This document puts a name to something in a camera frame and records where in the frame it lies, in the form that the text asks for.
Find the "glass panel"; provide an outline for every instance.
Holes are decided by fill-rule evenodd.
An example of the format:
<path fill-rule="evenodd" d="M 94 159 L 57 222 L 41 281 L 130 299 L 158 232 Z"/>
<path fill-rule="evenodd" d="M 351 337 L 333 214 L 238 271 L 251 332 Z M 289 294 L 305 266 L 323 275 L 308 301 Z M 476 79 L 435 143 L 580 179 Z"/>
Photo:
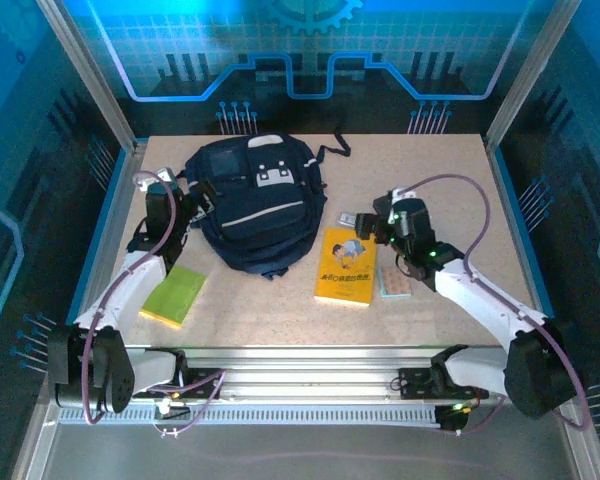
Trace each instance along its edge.
<path fill-rule="evenodd" d="M 66 4 L 142 137 L 485 132 L 553 1 Z"/>
<path fill-rule="evenodd" d="M 35 2 L 0 2 L 0 215 L 24 255 L 0 223 L 0 478 L 46 369 L 38 314 L 66 319 L 118 151 Z"/>
<path fill-rule="evenodd" d="M 501 148 L 555 314 L 575 319 L 600 384 L 600 0 L 582 2 Z"/>

